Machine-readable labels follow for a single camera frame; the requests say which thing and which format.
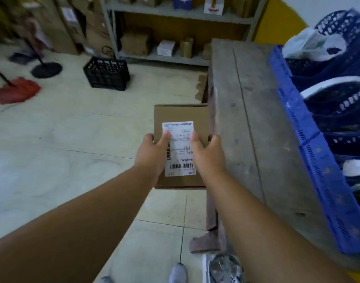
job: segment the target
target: worn wooden table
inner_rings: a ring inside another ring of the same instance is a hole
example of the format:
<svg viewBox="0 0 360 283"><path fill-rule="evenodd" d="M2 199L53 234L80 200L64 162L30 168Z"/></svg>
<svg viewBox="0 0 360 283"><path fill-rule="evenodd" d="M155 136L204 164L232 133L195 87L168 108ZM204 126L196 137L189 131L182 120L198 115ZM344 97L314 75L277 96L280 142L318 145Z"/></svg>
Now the worn wooden table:
<svg viewBox="0 0 360 283"><path fill-rule="evenodd" d="M339 265L360 271L360 255L337 250L299 155L267 64L272 47L212 40L211 130L221 136L227 169L240 184Z"/></svg>

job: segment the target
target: plastic bag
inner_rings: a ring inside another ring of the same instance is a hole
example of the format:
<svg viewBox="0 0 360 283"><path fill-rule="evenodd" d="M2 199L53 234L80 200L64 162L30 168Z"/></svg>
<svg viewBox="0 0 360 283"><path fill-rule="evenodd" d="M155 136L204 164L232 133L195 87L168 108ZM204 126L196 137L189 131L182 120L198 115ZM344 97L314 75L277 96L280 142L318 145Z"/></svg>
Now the plastic bag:
<svg viewBox="0 0 360 283"><path fill-rule="evenodd" d="M284 58L327 61L343 54L347 44L339 34L322 35L313 28L305 28L298 35L290 38L282 48Z"/></svg>

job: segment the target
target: gray sneaker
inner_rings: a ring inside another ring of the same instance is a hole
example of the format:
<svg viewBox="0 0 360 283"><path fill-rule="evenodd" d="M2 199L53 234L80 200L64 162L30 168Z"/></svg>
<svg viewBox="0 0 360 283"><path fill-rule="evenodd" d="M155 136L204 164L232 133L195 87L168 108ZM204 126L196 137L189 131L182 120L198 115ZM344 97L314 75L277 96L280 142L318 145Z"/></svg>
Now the gray sneaker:
<svg viewBox="0 0 360 283"><path fill-rule="evenodd" d="M169 283L186 283L187 273L186 268L181 263L176 263L172 268L171 275L169 276Z"/></svg>
<svg viewBox="0 0 360 283"><path fill-rule="evenodd" d="M114 283L113 279L110 276L104 276L97 281L97 283Z"/></svg>

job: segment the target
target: white box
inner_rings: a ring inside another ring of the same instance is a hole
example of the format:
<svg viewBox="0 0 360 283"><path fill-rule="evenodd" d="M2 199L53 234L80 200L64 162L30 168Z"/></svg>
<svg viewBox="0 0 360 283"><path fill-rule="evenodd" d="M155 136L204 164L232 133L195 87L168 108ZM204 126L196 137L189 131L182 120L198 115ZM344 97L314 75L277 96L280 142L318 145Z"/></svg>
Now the white box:
<svg viewBox="0 0 360 283"><path fill-rule="evenodd" d="M160 42L159 46L157 47L158 55L162 56L172 56L175 48L175 41L167 41L163 40Z"/></svg>
<svg viewBox="0 0 360 283"><path fill-rule="evenodd" d="M213 0L205 0L204 14L222 15L225 0L215 0L215 7L211 6Z"/></svg>

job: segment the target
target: tiled floor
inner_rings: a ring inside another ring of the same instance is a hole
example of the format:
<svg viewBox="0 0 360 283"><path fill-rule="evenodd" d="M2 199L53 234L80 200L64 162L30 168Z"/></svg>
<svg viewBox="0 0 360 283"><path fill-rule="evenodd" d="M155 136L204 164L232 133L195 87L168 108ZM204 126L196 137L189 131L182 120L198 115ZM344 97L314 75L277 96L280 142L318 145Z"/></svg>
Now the tiled floor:
<svg viewBox="0 0 360 283"><path fill-rule="evenodd" d="M13 50L0 46L0 70L33 79L38 62L10 63ZM35 79L42 89L33 99L0 105L0 237L129 168L142 136L153 130L154 104L198 103L198 75L205 73L130 64L132 81L119 92L89 86L82 70L88 56L45 53L45 59L61 63L63 72ZM204 190L153 189L98 277L167 283L181 261L189 282L201 282L201 256L188 247L205 233L205 205Z"/></svg>

